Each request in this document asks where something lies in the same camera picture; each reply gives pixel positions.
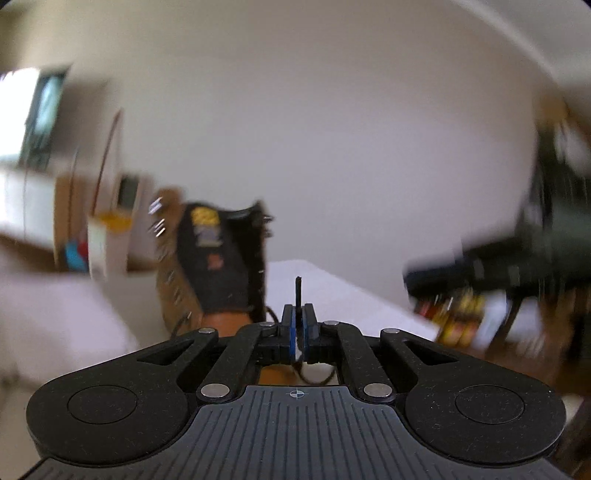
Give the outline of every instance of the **white table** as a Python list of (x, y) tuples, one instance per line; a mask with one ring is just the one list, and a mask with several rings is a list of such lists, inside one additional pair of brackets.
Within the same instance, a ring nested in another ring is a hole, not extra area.
[[(386, 327), (437, 335), (421, 317), (303, 260), (268, 266), (267, 304), (279, 317), (295, 303), (298, 275), (303, 302), (314, 304), (320, 322), (352, 323), (369, 336)], [(0, 305), (0, 375), (16, 370), (36, 384), (168, 339), (155, 274), (105, 284), (77, 274), (12, 275), (0, 282)]]
[(296, 302), (296, 277), (302, 277), (302, 303), (312, 303), (319, 322), (351, 323), (364, 335), (379, 337), (384, 328), (397, 328), (435, 340), (437, 328), (422, 317), (380, 299), (305, 260), (271, 262), (267, 276), (267, 305), (281, 320), (283, 306)]

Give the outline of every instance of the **black cable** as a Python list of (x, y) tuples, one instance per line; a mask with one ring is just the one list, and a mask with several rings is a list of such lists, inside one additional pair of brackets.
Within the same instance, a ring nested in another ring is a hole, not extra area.
[(306, 378), (305, 375), (302, 374), (302, 362), (296, 362), (294, 364), (294, 370), (297, 372), (297, 374), (300, 376), (300, 378), (306, 382), (308, 385), (312, 385), (314, 387), (323, 387), (324, 385), (328, 385), (328, 383), (332, 380), (332, 378), (334, 377), (335, 373), (336, 373), (336, 367), (333, 367), (332, 372), (330, 372), (330, 375), (328, 377), (326, 377), (324, 380), (320, 381), (320, 382), (314, 382), (308, 378)]
[(277, 315), (275, 314), (275, 312), (273, 312), (273, 309), (269, 306), (267, 306), (266, 308), (267, 308), (267, 313), (269, 315), (271, 315), (271, 317), (273, 318), (273, 322), (279, 323), (279, 318), (277, 318)]
[(174, 325), (173, 331), (170, 333), (170, 339), (172, 340), (173, 338), (175, 338), (178, 334), (178, 331), (181, 329), (181, 327), (187, 323), (190, 320), (190, 316), (189, 315), (185, 315), (183, 317), (181, 317), (178, 322), (176, 323), (176, 325)]

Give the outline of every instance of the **sticker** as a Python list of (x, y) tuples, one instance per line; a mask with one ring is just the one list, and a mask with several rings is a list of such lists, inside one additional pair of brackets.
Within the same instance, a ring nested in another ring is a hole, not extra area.
[(197, 207), (191, 211), (193, 226), (219, 226), (220, 217), (217, 211), (207, 207)]
[(222, 246), (222, 229), (220, 227), (199, 225), (195, 227), (194, 231), (197, 236), (198, 247)]
[(223, 257), (219, 254), (209, 254), (207, 256), (208, 270), (221, 270), (223, 268)]

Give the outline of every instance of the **crosshair marking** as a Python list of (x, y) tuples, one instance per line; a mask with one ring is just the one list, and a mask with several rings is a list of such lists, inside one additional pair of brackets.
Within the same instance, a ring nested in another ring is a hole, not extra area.
[(307, 395), (307, 393), (302, 392), (302, 390), (294, 390), (290, 392), (290, 397), (292, 398), (301, 398), (304, 395)]

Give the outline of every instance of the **yellow sticker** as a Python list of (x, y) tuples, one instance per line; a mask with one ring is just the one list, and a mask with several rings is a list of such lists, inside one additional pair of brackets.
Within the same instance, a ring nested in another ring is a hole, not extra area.
[(216, 226), (220, 224), (220, 217), (217, 214), (217, 211), (207, 207), (194, 208), (191, 212), (191, 220), (193, 221), (193, 226)]

